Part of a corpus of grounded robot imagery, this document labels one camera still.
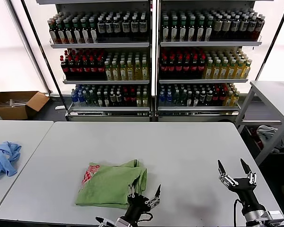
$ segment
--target shelf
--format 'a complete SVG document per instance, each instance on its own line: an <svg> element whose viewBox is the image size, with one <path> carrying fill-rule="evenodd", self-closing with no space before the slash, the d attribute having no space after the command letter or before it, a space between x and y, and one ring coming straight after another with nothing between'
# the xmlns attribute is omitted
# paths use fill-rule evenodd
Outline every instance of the shelf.
<svg viewBox="0 0 284 227"><path fill-rule="evenodd" d="M158 111L170 111L170 112L227 112L227 111L239 111L238 106L159 106Z"/></svg>
<svg viewBox="0 0 284 227"><path fill-rule="evenodd" d="M160 79L160 84L245 83L248 79Z"/></svg>
<svg viewBox="0 0 284 227"><path fill-rule="evenodd" d="M149 47L150 43L102 43L102 44L51 44L53 49L67 48L136 48Z"/></svg>
<svg viewBox="0 0 284 227"><path fill-rule="evenodd" d="M260 46L254 41L216 41L216 42L161 42L161 46Z"/></svg>
<svg viewBox="0 0 284 227"><path fill-rule="evenodd" d="M149 84L149 80L64 80L63 84Z"/></svg>
<svg viewBox="0 0 284 227"><path fill-rule="evenodd" d="M148 0L36 0L39 5L73 4L73 3L100 3L100 2L133 2Z"/></svg>

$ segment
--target metal pole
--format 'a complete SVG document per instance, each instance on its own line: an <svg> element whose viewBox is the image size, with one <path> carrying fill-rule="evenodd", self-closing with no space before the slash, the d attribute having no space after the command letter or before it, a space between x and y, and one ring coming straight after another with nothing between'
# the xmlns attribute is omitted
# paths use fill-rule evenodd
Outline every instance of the metal pole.
<svg viewBox="0 0 284 227"><path fill-rule="evenodd" d="M272 40L272 42L271 42L271 44L270 44L270 46L269 46L269 48L268 48L267 54L266 54L266 56L265 56L265 58L264 58L264 61L263 61L262 65L261 65L261 68L260 68L260 70L259 70L259 72L258 72L258 74L257 74L256 80L258 80L259 77L260 77L260 74L261 74L261 72L262 72L262 70L263 70L263 68L264 68L264 66L265 66L265 63L266 63L266 61L267 61L267 59L268 59L268 57L269 57L269 54L270 54L271 50L272 50L273 47L274 47L275 41L276 41L276 39L277 39L277 37L278 37L278 35L279 35L279 33L280 33L280 30L281 30L281 28L282 28L283 23L284 23L284 14L283 14L283 17L282 17L281 22L280 22L280 24L279 24L279 27L278 27L278 29L276 30L275 36L274 36L274 38L273 38L273 40Z"/></svg>
<svg viewBox="0 0 284 227"><path fill-rule="evenodd" d="M49 87L48 87L48 85L47 85L47 83L44 79L44 76L43 76L41 69L38 65L38 62L37 62L37 60L34 56L32 48L30 47L27 36L25 35L23 27L22 27L20 20L19 20L17 14L16 14L13 3L11 2L11 0L4 0L4 2L5 2L6 7L8 8L9 14L10 14L10 16L11 16L11 18L12 18L14 24L15 24L15 27L16 27L18 33L19 33L20 39L21 39L21 41L22 41L22 43L25 47L25 50L27 51L28 57L30 58L43 87L45 88L48 95L50 95L51 91L50 91L50 89L49 89Z"/></svg>
<svg viewBox="0 0 284 227"><path fill-rule="evenodd" d="M61 93L61 90L60 90L60 88L59 88L59 85L58 85L58 83L57 83L57 81L56 81L56 78L55 78L55 76L54 76L54 74L53 74L52 68L51 68L51 66L49 65L49 62L48 62L47 57L46 57L46 54L45 54L45 52L44 52L44 49L43 49L43 47L42 47L42 45L41 45L41 42L40 42L40 39L39 39L39 37L38 37L37 31L36 31L35 26L34 26L34 24L33 24L32 18L30 17L30 14L29 14L29 12L28 12L26 3L25 3L24 0L21 0L21 3L22 3L22 6L23 6L23 9L24 9L24 11L25 11L25 14L27 15L27 19L28 19L28 21L29 21L29 24L30 24L30 26L31 26L31 28L32 28L32 30L33 30L33 33L34 33L34 35L35 35L36 41L37 41L37 43L38 43L38 45L39 45L39 48L40 48L40 51L41 51L41 53L42 53L42 55L43 55L43 58L44 58L44 60L45 60L45 63L46 63L46 65L47 65L47 67L48 67L48 70L49 70L51 76L52 76L53 82L55 83L56 88L57 88L57 90L58 90L58 93L59 93L59 95L60 95L60 98L61 98L61 100L62 100L62 102L63 102L63 105L64 105L65 109L67 110L66 102L65 102L65 100L64 100L64 98L63 98L63 95L62 95L62 93Z"/></svg>

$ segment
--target blue cloth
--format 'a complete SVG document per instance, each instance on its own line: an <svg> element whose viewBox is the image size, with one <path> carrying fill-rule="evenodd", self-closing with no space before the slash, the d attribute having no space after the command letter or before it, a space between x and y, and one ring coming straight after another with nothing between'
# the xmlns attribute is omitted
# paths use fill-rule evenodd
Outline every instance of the blue cloth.
<svg viewBox="0 0 284 227"><path fill-rule="evenodd" d="M5 172L8 176L17 173L17 170L10 162L16 161L20 157L21 146L16 143L4 142L0 144L0 172Z"/></svg>

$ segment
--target floor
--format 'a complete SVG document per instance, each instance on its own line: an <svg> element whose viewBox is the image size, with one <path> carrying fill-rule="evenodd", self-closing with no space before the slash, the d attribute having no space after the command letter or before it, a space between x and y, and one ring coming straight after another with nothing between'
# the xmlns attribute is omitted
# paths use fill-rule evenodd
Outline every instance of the floor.
<svg viewBox="0 0 284 227"><path fill-rule="evenodd" d="M51 121L66 121L65 110L55 110L58 105L63 105L59 99L50 100L43 109L33 118L33 120L51 120ZM246 118L249 120L277 120L277 116L270 112L270 110L262 102L252 102L246 112ZM248 132L244 130L241 134L246 146L249 148L252 155L257 152L257 147L254 141L249 136ZM284 196L281 192L281 186L284 185L284 155L270 155L261 164L260 170L265 177L272 193L275 196L279 206L284 213Z"/></svg>

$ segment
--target box flap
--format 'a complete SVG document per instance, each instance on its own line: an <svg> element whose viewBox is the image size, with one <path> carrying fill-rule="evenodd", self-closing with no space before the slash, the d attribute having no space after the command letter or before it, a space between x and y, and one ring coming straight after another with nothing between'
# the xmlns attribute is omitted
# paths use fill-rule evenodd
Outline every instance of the box flap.
<svg viewBox="0 0 284 227"><path fill-rule="evenodd" d="M27 106L35 111L40 111L41 108L47 103L49 97L41 92L37 92L27 103Z"/></svg>

